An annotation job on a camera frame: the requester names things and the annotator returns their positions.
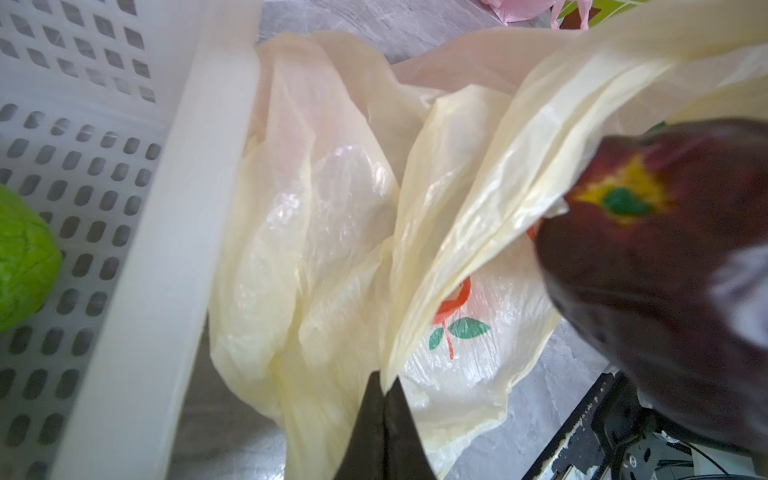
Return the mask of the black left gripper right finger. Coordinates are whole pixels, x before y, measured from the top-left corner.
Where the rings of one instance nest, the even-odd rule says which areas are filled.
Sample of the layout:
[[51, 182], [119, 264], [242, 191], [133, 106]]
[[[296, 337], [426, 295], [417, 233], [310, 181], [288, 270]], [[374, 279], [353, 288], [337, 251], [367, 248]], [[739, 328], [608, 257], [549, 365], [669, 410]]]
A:
[[384, 478], [436, 480], [399, 378], [384, 396], [384, 428]]

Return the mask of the yellow orange-print plastic bag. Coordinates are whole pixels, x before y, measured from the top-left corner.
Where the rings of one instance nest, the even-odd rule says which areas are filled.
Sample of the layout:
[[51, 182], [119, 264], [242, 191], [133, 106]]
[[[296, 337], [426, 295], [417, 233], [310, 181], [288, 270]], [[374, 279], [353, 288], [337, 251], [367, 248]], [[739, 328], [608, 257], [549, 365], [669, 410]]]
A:
[[403, 383], [445, 475], [559, 323], [528, 230], [598, 140], [767, 113], [763, 1], [475, 31], [398, 64], [345, 31], [256, 53], [210, 354], [284, 431], [288, 479], [334, 477], [372, 373]]

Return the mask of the white perforated plastic basket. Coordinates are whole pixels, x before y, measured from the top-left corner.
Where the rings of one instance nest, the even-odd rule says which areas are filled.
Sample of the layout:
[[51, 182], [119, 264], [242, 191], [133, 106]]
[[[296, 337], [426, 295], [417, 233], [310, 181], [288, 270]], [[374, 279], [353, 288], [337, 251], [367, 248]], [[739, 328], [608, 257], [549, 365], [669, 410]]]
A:
[[259, 76], [259, 1], [5, 1], [1, 183], [62, 259], [1, 336], [5, 479], [161, 479]]

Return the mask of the pink apple-print plastic bag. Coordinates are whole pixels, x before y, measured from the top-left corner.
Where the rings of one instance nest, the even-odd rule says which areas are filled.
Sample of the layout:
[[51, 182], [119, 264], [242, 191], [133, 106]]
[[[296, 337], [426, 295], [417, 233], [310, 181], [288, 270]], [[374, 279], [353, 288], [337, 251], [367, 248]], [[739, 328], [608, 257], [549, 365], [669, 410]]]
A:
[[549, 10], [550, 27], [554, 30], [560, 28], [558, 20], [565, 0], [481, 0], [496, 17], [505, 25], [532, 20]]

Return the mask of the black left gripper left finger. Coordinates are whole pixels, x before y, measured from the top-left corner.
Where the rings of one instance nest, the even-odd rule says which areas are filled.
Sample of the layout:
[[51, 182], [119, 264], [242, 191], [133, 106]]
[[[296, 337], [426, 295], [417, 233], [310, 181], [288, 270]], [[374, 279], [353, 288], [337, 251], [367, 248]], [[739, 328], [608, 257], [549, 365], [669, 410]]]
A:
[[335, 479], [384, 479], [386, 450], [385, 395], [380, 384], [380, 373], [376, 371], [368, 379], [349, 444]]

